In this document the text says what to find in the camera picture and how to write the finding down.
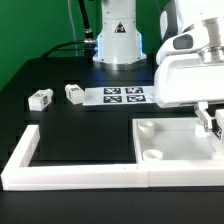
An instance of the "green wall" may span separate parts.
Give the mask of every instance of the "green wall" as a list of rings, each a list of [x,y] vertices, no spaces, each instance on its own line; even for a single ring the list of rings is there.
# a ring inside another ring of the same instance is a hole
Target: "green wall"
[[[168,1],[159,2],[164,6]],[[85,2],[96,35],[101,31],[101,0]],[[159,12],[154,0],[136,2],[137,28],[143,35],[144,52],[155,52],[160,45]],[[77,38],[83,39],[78,1],[73,0],[72,4]],[[67,0],[1,0],[0,90],[25,61],[72,39]]]

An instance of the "black and white marker sheet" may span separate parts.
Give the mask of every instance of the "black and white marker sheet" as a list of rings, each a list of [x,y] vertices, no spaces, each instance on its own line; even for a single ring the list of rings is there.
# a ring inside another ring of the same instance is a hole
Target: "black and white marker sheet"
[[[84,106],[154,103],[153,86],[85,89]]]

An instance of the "small white cube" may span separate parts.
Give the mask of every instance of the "small white cube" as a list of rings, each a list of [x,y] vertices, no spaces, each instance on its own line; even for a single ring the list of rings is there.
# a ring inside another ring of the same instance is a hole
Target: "small white cube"
[[[51,89],[38,90],[29,99],[29,108],[31,111],[42,111],[52,102],[53,91]]]
[[[65,86],[66,97],[73,104],[84,103],[85,94],[84,91],[78,85],[67,85]]]

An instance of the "white border frame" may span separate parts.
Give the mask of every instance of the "white border frame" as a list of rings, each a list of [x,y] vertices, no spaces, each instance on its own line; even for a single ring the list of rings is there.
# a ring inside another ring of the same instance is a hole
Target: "white border frame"
[[[133,136],[137,161],[137,120]],[[39,126],[27,126],[1,174],[6,191],[224,185],[224,161],[138,161],[139,164],[28,167],[40,140]]]
[[[137,164],[28,167],[40,140],[29,125],[1,174],[3,189],[16,191],[147,187],[146,170]]]

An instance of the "black tabletop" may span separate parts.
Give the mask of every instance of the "black tabletop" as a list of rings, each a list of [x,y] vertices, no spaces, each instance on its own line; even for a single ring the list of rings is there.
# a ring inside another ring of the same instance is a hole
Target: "black tabletop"
[[[95,68],[80,58],[33,59],[0,93],[0,172],[25,128],[38,124],[41,140],[30,166],[135,163],[133,118],[192,117],[193,108],[156,104],[73,105],[65,85],[149,86],[153,57],[132,71]],[[52,89],[53,102],[31,112],[28,97]],[[216,106],[211,107],[214,113]],[[0,191],[0,223],[221,223],[223,187]]]

